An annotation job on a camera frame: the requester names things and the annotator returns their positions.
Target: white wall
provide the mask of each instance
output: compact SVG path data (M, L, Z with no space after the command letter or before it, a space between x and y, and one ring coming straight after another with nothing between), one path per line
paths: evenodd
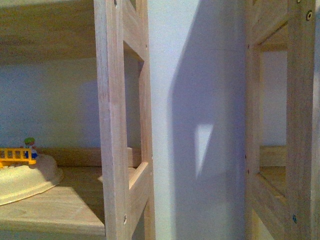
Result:
M286 145L287 52L265 52L262 54L262 62L262 145Z
M157 240L244 239L244 1L149 1Z
M127 139L139 147L138 63L126 57ZM96 59L0 66L0 147L99 147Z

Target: wood grain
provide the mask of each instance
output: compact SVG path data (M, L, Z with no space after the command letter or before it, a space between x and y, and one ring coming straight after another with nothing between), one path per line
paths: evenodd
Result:
M313 133L313 97L314 87L317 88L314 86L315 18L307 21L306 14L309 10L315 11L315 1L304 0L297 4L290 0L288 9L286 196L289 217L295 215L297 221L289 222L285 239L310 240L311 191L318 191L311 189L312 162L319 159L313 160L313 151L318 146L312 147L313 139L318 138Z
M286 167L284 166L262 166L260 174L264 177L277 191L286 196Z
M54 188L0 207L0 230L105 235L101 167L62 167ZM135 169L129 168L133 178Z
M52 156L58 166L101 167L101 149L98 147L42 147L38 150ZM127 157L128 167L137 168L141 164L141 149L128 147Z
M142 162L148 163L151 177L149 178L149 191L144 209L144 238L156 239L155 226L155 197L154 197L154 164L152 150L152 123L151 123L151 86L150 86L150 60L149 60L149 20L148 1L136 0L136 12L141 19L143 27L143 47L145 47L144 62L139 63L139 97L141 118L141 155Z
M131 235L134 234L136 226L143 213L147 200L150 196L150 180L152 178L150 166L147 162L143 162L130 178L130 214Z
M130 0L123 0L123 41L125 49L140 61L146 60L144 29Z
M285 167L287 155L286 146L260 146L260 167Z
M0 26L0 65L96 56L92 0L1 1Z
M257 219L253 214L253 183L259 173L261 69L259 46L253 44L253 2L246 1L246 93L245 93L245 239L254 240Z
M260 44L263 52L278 52L288 50L288 25L281 26L276 32Z
M288 21L288 0L257 0L251 13L251 43L260 44Z
M94 0L106 238L130 239L122 0Z

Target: light patch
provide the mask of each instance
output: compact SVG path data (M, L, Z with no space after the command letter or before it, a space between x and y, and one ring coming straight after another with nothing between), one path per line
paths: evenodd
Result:
M206 153L208 150L211 135L214 130L213 124L200 124L196 126L195 130L195 174L196 177L201 174Z

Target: toy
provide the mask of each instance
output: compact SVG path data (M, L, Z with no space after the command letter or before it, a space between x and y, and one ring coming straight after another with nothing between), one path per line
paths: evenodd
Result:
M16 162L28 162L30 165L37 161L32 159L32 150L30 148L0 148L0 169L10 166Z
M35 139L33 137L27 137L24 140L24 144L25 144L25 148L26 149L30 149L31 150L31 158L32 159L35 159L36 157L38 157L36 146L34 146ZM29 152L28 151L25 152L25 157L29 158Z

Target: wooden post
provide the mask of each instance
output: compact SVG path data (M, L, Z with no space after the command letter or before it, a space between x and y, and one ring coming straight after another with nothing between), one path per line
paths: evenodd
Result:
M122 0L94 0L105 234L129 240Z

